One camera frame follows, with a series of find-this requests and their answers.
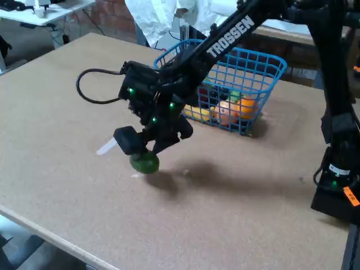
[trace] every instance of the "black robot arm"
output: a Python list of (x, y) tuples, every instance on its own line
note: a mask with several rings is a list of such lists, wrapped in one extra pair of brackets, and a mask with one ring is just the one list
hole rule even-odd
[[(197, 86), (217, 61), (266, 19), (307, 24), (322, 63), (327, 106), (321, 127), (329, 147), (314, 175), (317, 191), (312, 208), (360, 224), (356, 199), (357, 195), (360, 197), (360, 124), (350, 99), (341, 42), (343, 26), (360, 28), (360, 15), (349, 8), (346, 0), (238, 1), (237, 11), (220, 26), (212, 25), (206, 40), (193, 50), (182, 50), (160, 69), (125, 62), (118, 99), (129, 100), (129, 109), (144, 128), (140, 132), (133, 127), (118, 128), (114, 138), (130, 155), (135, 169), (143, 173), (157, 171), (156, 154), (192, 134), (192, 127), (181, 112), (185, 104), (197, 100)], [(155, 141), (151, 151), (146, 148), (150, 141)]]

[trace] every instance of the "floor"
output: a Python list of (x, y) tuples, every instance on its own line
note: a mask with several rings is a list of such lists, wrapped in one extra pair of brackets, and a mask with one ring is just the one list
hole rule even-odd
[[(60, 22), (58, 23), (58, 28), (63, 29), (71, 41), (90, 32), (101, 34), (95, 26), (79, 26), (73, 22)], [(105, 28), (102, 31), (108, 37), (136, 43), (135, 34)], [(5, 59), (7, 65), (22, 59), (31, 61), (53, 50), (50, 28), (36, 27), (35, 29), (28, 29), (20, 27), (19, 22), (0, 19), (0, 35), (12, 46), (12, 50), (9, 50), (8, 56)]]
[[(60, 22), (59, 28), (74, 40), (89, 32), (100, 33), (98, 29), (91, 26), (81, 27), (71, 22)], [(106, 36), (136, 42), (133, 34), (122, 33), (114, 29), (102, 29)], [(19, 22), (0, 19), (0, 35), (12, 45), (5, 59), (7, 65), (16, 61), (26, 59), (31, 61), (37, 57), (53, 50), (53, 40), (49, 29), (37, 27), (28, 29), (20, 27)], [(19, 246), (26, 240), (24, 237), (15, 237), (4, 247), (8, 255), (16, 252)], [(20, 268), (19, 270), (84, 270), (84, 264), (71, 255), (63, 252), (55, 246), (44, 243)]]

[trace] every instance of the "cable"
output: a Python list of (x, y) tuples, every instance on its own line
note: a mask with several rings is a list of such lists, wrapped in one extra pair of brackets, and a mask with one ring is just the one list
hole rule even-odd
[(314, 181), (314, 183), (315, 183), (316, 186), (319, 185), (319, 182), (317, 182), (316, 177), (317, 177), (317, 175), (319, 174), (319, 172), (321, 172), (321, 170), (322, 170), (322, 166), (320, 166), (320, 167), (316, 170), (316, 172), (314, 173), (314, 176), (313, 176), (313, 181)]
[(87, 14), (87, 13), (85, 12), (85, 10), (83, 10), (83, 12), (84, 12), (85, 15), (91, 20), (91, 22), (96, 26), (96, 28), (97, 28), (104, 36), (106, 36), (106, 35), (104, 34), (104, 32), (101, 30), (101, 28), (96, 24), (96, 22), (94, 22), (94, 20), (89, 16), (89, 14)]
[(177, 39), (178, 41), (181, 41), (181, 39), (174, 37), (174, 36), (171, 34), (170, 30), (169, 30), (169, 35), (170, 35), (172, 38)]
[(122, 73), (120, 73), (119, 71), (111, 71), (111, 70), (106, 70), (106, 69), (84, 70), (83, 72), (81, 72), (79, 74), (78, 78), (76, 79), (76, 90), (78, 91), (80, 97), (82, 97), (86, 101), (88, 101), (90, 103), (94, 103), (94, 104), (109, 104), (109, 103), (113, 103), (113, 102), (121, 99), (121, 98), (117, 97), (117, 98), (113, 98), (112, 100), (99, 101), (99, 100), (92, 100), (91, 98), (86, 97), (80, 89), (80, 80), (86, 73), (90, 73), (90, 72), (99, 72), (99, 73), (106, 73), (106, 74), (111, 74), (111, 75), (122, 75)]
[(81, 37), (81, 25), (80, 25), (79, 16), (78, 16), (78, 14), (76, 13), (76, 11), (75, 11), (75, 10), (73, 10), (72, 8), (71, 8), (71, 10), (72, 10), (72, 11), (74, 11), (74, 14), (75, 14), (75, 16), (76, 16), (76, 19), (77, 19), (77, 21), (78, 21), (78, 26), (79, 26), (79, 37)]

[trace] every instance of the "tan table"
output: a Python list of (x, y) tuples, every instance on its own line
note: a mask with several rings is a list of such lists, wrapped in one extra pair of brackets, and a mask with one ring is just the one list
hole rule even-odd
[[(254, 31), (257, 35), (264, 35), (266, 37), (283, 39), (285, 41), (291, 41), (299, 44), (314, 45), (314, 40), (311, 35), (292, 33), (287, 31), (282, 31), (280, 29), (275, 29), (267, 26), (260, 26), (257, 30)], [(350, 33), (349, 27), (343, 27), (343, 38), (345, 38)]]
[[(139, 119), (125, 101), (83, 101), (77, 75), (158, 54), (90, 34), (0, 77), (0, 213), (99, 269), (340, 269), (348, 226), (310, 209), (320, 90), (279, 82), (256, 138), (193, 123), (152, 177), (118, 147), (96, 155)], [(110, 98), (122, 78), (82, 88)]]

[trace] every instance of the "brick wall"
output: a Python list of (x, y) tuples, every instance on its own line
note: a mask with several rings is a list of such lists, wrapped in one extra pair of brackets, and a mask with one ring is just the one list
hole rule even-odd
[[(135, 24), (125, 0), (97, 0), (96, 5), (87, 10), (89, 16), (100, 28), (115, 29), (135, 33)], [(83, 12), (78, 12), (80, 24), (91, 25), (92, 22)]]

